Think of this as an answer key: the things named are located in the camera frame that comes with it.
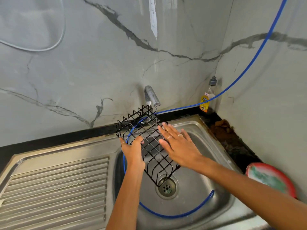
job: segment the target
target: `chrome faucet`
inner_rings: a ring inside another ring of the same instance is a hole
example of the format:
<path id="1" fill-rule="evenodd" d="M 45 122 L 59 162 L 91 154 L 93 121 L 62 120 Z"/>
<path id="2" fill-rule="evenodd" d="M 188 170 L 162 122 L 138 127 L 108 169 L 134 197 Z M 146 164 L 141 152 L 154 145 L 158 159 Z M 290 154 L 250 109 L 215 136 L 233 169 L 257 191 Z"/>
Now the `chrome faucet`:
<path id="1" fill-rule="evenodd" d="M 158 97 L 156 96 L 154 90 L 152 89 L 152 87 L 150 85 L 145 86 L 144 93 L 145 93 L 146 105 L 151 106 L 151 108 L 155 107 L 157 111 L 157 107 L 161 106 L 161 103 Z"/>

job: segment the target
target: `stainless steel sink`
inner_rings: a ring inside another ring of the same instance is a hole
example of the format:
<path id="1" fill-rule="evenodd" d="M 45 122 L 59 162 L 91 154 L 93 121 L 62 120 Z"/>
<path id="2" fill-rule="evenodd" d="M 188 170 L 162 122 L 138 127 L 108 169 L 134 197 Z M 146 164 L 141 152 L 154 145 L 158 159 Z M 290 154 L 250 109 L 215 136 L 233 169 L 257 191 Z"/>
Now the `stainless steel sink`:
<path id="1" fill-rule="evenodd" d="M 170 123 L 184 128 L 204 156 L 237 170 L 199 116 Z M 15 155 L 0 175 L 0 229 L 105 228 L 123 178 L 122 166 L 115 134 Z M 214 196 L 183 218 L 160 218 L 140 206 L 137 229 L 267 226 L 223 187 L 183 167 L 159 188 L 144 174 L 140 201 L 157 213 L 177 215 L 198 206 L 212 189 Z"/>

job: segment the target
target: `hand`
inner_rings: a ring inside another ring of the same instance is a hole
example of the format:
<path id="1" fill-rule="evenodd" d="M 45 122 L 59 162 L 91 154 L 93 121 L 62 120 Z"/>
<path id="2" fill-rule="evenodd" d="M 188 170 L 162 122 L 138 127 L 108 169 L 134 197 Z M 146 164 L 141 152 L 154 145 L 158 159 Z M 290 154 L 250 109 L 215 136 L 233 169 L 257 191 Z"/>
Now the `hand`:
<path id="1" fill-rule="evenodd" d="M 132 145 L 128 145 L 122 138 L 119 138 L 122 151 L 127 159 L 128 167 L 132 165 L 133 168 L 140 169 L 143 171 L 145 169 L 145 162 L 142 160 L 142 149 L 141 143 L 144 143 L 143 137 L 138 136 L 132 142 Z"/>
<path id="2" fill-rule="evenodd" d="M 164 129 L 158 126 L 158 130 L 164 139 L 159 139 L 159 143 L 168 152 L 170 158 L 189 169 L 194 169 L 194 164 L 204 156 L 198 151 L 190 136 L 184 129 L 179 133 L 171 124 L 162 123 Z"/>

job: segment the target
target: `bottle cap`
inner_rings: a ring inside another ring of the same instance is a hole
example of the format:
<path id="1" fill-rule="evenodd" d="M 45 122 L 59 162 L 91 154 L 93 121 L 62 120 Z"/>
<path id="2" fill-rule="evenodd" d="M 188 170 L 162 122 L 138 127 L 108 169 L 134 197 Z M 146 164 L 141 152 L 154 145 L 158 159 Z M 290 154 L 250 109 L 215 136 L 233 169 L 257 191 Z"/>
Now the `bottle cap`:
<path id="1" fill-rule="evenodd" d="M 217 83 L 216 76 L 213 76 L 209 81 L 209 85 L 215 86 L 216 83 Z"/>

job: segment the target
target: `drain strainer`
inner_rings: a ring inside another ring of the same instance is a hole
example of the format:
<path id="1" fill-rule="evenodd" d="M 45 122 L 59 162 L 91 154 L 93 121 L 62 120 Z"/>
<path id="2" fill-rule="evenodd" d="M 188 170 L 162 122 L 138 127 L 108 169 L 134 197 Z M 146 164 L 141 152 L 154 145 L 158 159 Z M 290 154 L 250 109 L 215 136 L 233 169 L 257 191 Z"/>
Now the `drain strainer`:
<path id="1" fill-rule="evenodd" d="M 171 176 L 165 182 L 165 175 L 162 175 L 158 178 L 158 185 L 156 186 L 156 193 L 160 198 L 170 200 L 177 196 L 179 191 L 179 184 L 174 176 Z"/>

